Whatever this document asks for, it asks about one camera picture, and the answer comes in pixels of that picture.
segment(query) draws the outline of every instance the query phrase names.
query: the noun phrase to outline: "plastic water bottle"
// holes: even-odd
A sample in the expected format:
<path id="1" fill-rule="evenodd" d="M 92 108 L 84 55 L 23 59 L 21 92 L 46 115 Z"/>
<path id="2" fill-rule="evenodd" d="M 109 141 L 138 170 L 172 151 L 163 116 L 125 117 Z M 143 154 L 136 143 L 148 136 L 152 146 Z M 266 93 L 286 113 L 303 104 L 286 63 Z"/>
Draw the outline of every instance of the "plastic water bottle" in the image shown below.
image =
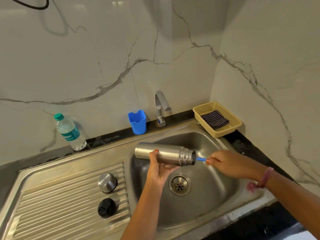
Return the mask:
<path id="1" fill-rule="evenodd" d="M 55 114 L 54 118 L 58 121 L 57 130 L 75 151 L 80 151 L 86 147 L 86 140 L 80 135 L 78 128 L 72 120 L 65 118 L 61 113 Z"/>

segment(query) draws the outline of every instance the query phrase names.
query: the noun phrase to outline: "sink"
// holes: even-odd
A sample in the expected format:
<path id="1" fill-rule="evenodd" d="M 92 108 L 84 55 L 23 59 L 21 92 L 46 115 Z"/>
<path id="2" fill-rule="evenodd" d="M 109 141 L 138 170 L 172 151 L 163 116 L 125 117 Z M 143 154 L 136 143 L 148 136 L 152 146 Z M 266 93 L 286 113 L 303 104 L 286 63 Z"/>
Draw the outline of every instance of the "sink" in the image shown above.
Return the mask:
<path id="1" fill-rule="evenodd" d="M 0 211 L 0 240 L 119 240 L 150 164 L 134 156 L 140 142 L 185 146 L 205 158 L 220 149 L 234 150 L 224 138 L 213 139 L 193 119 L 21 170 Z M 118 179 L 110 194 L 98 187 L 105 172 Z M 227 177 L 200 161 L 174 171 L 163 189 L 156 239 L 202 239 L 276 201 L 265 189 L 248 193 L 248 182 Z M 118 210 L 103 219 L 97 207 L 108 197 Z"/>
<path id="2" fill-rule="evenodd" d="M 184 146 L 207 158 L 221 149 L 217 142 L 203 133 L 190 132 L 169 136 L 155 143 Z M 140 197 L 147 178 L 150 161 L 132 157 L 134 193 Z M 202 161 L 174 171 L 166 181 L 160 201 L 158 230 L 177 227 L 214 211 L 235 194 L 237 179 L 228 177 Z"/>

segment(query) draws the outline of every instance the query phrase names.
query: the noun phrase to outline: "sink drain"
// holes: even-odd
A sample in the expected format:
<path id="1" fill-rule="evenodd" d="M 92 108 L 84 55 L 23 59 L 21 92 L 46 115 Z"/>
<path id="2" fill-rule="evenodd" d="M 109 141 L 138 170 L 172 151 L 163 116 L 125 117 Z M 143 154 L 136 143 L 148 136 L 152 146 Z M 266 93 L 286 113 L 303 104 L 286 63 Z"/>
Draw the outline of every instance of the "sink drain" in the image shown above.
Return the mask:
<path id="1" fill-rule="evenodd" d="M 191 180 L 182 173 L 174 174 L 169 179 L 169 189 L 176 196 L 185 196 L 191 190 Z"/>

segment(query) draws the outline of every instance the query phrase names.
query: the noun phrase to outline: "forearm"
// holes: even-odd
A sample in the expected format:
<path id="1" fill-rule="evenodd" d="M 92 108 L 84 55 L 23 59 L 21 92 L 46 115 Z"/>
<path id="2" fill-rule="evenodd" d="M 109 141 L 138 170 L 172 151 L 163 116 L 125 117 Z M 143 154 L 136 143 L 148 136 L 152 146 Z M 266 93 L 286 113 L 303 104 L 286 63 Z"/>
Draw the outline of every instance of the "forearm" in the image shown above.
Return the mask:
<path id="1" fill-rule="evenodd" d="M 320 198 L 273 171 L 267 189 L 311 234 L 320 239 Z"/>
<path id="2" fill-rule="evenodd" d="M 152 240 L 156 237 L 162 189 L 147 181 L 131 221 L 121 240 Z"/>

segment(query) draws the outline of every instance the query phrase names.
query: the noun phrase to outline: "chrome faucet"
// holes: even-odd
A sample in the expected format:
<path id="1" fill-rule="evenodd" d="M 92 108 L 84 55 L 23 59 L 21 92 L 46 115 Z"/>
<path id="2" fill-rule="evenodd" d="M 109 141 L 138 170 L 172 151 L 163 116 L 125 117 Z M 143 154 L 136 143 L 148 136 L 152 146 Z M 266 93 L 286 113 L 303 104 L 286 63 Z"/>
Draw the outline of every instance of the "chrome faucet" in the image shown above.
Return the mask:
<path id="1" fill-rule="evenodd" d="M 170 111 L 171 107 L 166 100 L 166 97 L 164 96 L 163 92 L 158 90 L 155 93 L 155 118 L 157 119 L 159 125 L 161 127 L 166 125 L 165 120 L 163 119 L 162 111 L 161 111 L 161 105 L 163 106 L 164 111 Z"/>

